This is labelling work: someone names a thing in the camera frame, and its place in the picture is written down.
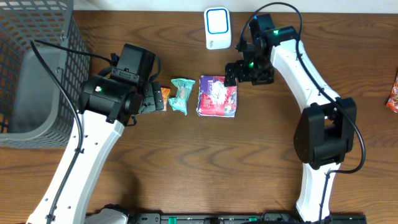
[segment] plastic bin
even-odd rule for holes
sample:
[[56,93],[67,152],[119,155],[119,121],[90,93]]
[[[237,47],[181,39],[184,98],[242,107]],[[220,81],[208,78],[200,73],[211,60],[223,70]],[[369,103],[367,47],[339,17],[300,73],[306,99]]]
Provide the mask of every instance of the plastic bin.
[[[0,0],[0,145],[43,148],[67,144],[73,114],[29,41],[40,39],[87,52],[72,11],[72,0]],[[90,72],[90,58],[35,44],[76,102],[79,86]]]

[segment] teal packet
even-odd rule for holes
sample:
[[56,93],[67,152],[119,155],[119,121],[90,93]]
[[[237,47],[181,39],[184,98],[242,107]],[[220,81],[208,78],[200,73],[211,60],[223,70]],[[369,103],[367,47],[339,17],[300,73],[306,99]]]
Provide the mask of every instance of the teal packet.
[[187,80],[185,78],[172,79],[172,83],[177,87],[175,98],[169,98],[170,106],[173,110],[179,110],[187,115],[188,99],[191,95],[195,80]]

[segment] orange wrapper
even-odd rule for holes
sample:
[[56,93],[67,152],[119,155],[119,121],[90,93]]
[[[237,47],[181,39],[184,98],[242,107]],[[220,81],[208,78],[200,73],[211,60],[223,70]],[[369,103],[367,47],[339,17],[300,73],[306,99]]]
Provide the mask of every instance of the orange wrapper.
[[169,100],[170,92],[171,91],[169,88],[162,88],[163,105],[164,105],[164,108],[162,111],[167,111],[167,102]]
[[398,74],[386,106],[390,107],[393,112],[398,113]]

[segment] white background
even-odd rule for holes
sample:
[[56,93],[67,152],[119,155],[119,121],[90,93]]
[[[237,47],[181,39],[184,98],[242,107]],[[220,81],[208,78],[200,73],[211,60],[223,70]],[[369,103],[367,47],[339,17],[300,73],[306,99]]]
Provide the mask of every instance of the white background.
[[[273,1],[262,0],[75,0],[77,10],[197,11],[224,6],[231,12],[252,12]],[[301,12],[398,13],[398,0],[278,0]],[[290,12],[285,6],[267,11]]]

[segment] wooden table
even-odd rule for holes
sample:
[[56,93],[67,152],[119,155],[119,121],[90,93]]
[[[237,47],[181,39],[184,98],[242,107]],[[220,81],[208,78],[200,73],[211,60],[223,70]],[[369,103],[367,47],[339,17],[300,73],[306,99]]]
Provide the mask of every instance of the wooden table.
[[[239,59],[232,47],[207,50],[202,12],[74,12],[92,52],[120,54],[125,43],[162,58],[159,80],[224,75]],[[233,45],[249,13],[231,13]],[[276,26],[297,25],[277,13]],[[398,66],[398,15],[304,14],[302,40],[313,64],[343,98],[358,106],[367,146],[364,168],[338,174],[332,212],[363,212],[368,223],[396,223],[398,114],[385,107]],[[106,62],[92,61],[92,73]],[[198,87],[188,115],[172,111],[138,117],[111,151],[88,207],[107,203],[164,213],[262,213],[291,210],[300,193],[302,163],[293,147],[300,117],[296,100],[276,73],[272,85],[238,85],[236,117],[200,118]],[[27,220],[53,177],[62,149],[0,149],[0,223]],[[358,141],[342,169],[359,162]]]

